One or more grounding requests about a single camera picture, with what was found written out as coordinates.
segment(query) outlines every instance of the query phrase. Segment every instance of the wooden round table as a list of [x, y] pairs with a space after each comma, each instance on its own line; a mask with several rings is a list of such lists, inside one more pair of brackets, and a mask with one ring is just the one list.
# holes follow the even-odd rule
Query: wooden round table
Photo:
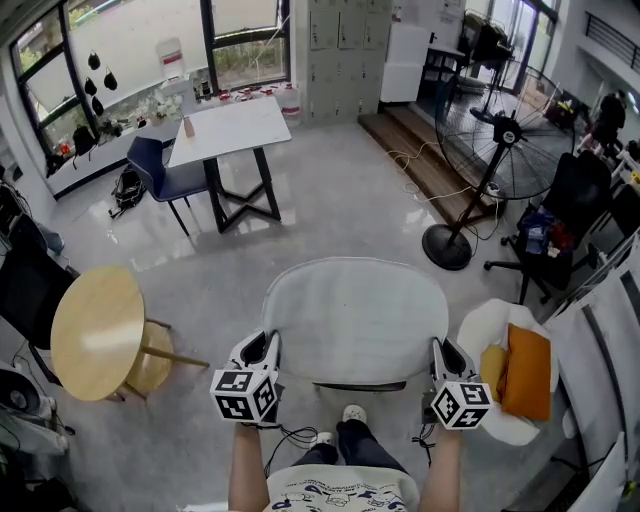
[[209, 363], [173, 354], [169, 324], [145, 316], [142, 292], [124, 267], [82, 274], [64, 294], [51, 329], [51, 356], [62, 386], [79, 400], [145, 398], [169, 375], [172, 361]]

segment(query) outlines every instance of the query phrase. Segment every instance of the black metal railing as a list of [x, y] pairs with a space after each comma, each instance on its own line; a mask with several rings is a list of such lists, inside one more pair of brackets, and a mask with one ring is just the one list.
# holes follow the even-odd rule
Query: black metal railing
[[640, 73], [640, 48], [627, 36], [589, 12], [586, 35]]

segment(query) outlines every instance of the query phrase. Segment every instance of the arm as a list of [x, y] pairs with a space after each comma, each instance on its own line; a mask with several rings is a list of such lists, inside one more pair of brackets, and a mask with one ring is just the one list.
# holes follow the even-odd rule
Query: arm
[[459, 512], [461, 432], [438, 425], [433, 463], [420, 495], [418, 512]]
[[238, 423], [229, 479], [229, 510], [262, 512], [268, 505], [269, 490], [262, 468], [260, 432]]

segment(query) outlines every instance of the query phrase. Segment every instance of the glass window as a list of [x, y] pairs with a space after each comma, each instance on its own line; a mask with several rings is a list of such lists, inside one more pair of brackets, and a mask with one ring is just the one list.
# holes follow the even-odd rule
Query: glass window
[[24, 73], [60, 43], [62, 43], [62, 30], [58, 11], [54, 9], [18, 39], [16, 50], [20, 71]]
[[218, 86], [235, 89], [243, 85], [285, 79], [284, 39], [253, 41], [213, 51]]
[[549, 47], [551, 46], [552, 34], [553, 22], [545, 14], [540, 13], [538, 27], [536, 30], [536, 38], [533, 41], [531, 57], [529, 57], [529, 66], [533, 69], [544, 72], [542, 68], [544, 66], [544, 61], [547, 57]]
[[26, 85], [29, 99], [40, 121], [66, 100], [75, 97], [63, 54], [33, 75]]
[[51, 150], [54, 153], [59, 153], [61, 146], [66, 144], [69, 146], [70, 154], [74, 155], [73, 132], [80, 125], [89, 126], [80, 105], [72, 108], [69, 112], [47, 125], [43, 132]]
[[212, 0], [216, 35], [277, 26], [277, 0]]
[[[168, 78], [207, 68], [199, 0], [88, 0], [69, 6], [70, 36], [80, 82], [91, 78], [108, 117], [149, 117]], [[92, 51], [101, 66], [91, 70]], [[118, 87], [107, 89], [107, 68]]]

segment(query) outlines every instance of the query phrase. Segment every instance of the window frame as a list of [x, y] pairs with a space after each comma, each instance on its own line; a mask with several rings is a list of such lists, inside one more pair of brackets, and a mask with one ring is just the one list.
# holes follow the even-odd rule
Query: window frame
[[[20, 65], [20, 51], [18, 49], [18, 41], [26, 32], [31, 30], [31, 27], [33, 27], [33, 25], [35, 25], [54, 11], [57, 12], [58, 23], [60, 24], [60, 33], [62, 35], [62, 42], [54, 46], [51, 50], [45, 53], [40, 58], [40, 60], [38, 60], [38, 62], [36, 62], [29, 69], [23, 72]], [[89, 124], [89, 129], [93, 132], [96, 140], [98, 140], [100, 136], [98, 126], [96, 124], [96, 119], [93, 116], [91, 108], [89, 107], [89, 103], [84, 94], [84, 89], [82, 88], [82, 85], [80, 83], [78, 72], [75, 67], [75, 62], [73, 60], [71, 46], [69, 44], [68, 14], [69, 13], [67, 10], [66, 0], [59, 2], [53, 8], [49, 9], [42, 16], [40, 16], [29, 28], [22, 32], [20, 36], [18, 36], [9, 47], [11, 53], [11, 61], [13, 63], [13, 72], [15, 75], [16, 83], [18, 85], [20, 99], [22, 100], [22, 104], [27, 111], [27, 116], [29, 117], [29, 121], [31, 122], [31, 127], [36, 134], [36, 138], [38, 139], [38, 142], [40, 143], [40, 146], [42, 147], [42, 150], [44, 151], [46, 156], [51, 156], [53, 154], [53, 151], [49, 145], [49, 141], [45, 133], [45, 128], [57, 119], [60, 119], [62, 116], [64, 116], [66, 113], [68, 113], [78, 105], [82, 107], [84, 115], [87, 119], [87, 123]], [[53, 111], [51, 111], [49, 115], [47, 115], [47, 117], [40, 120], [38, 118], [36, 109], [29, 99], [29, 89], [27, 86], [27, 82], [38, 72], [42, 71], [42, 69], [44, 69], [47, 64], [51, 63], [59, 55], [64, 55], [65, 63], [67, 65], [67, 72], [69, 73], [69, 78], [74, 90], [74, 96], [64, 100], [62, 103], [60, 103], [60, 105], [53, 109]]]
[[286, 82], [289, 82], [291, 80], [290, 1], [291, 0], [278, 0], [276, 7], [276, 20], [280, 20], [280, 27], [252, 28], [244, 31], [232, 32], [229, 34], [220, 34], [218, 37], [216, 37], [215, 23], [213, 19], [213, 8], [211, 5], [212, 0], [200, 0], [200, 13], [202, 17], [203, 29], [202, 32], [204, 34], [205, 51], [207, 52], [209, 80], [211, 82], [211, 91], [214, 95], [218, 95], [221, 90], [218, 80], [218, 73], [216, 70], [214, 50], [239, 44], [251, 43], [255, 41], [270, 41], [271, 39], [283, 39], [285, 76], [284, 78], [261, 80], [259, 82], [253, 82], [234, 87], [231, 89], [232, 91], [256, 85], [268, 85], [275, 82], [282, 82], [283, 79]]

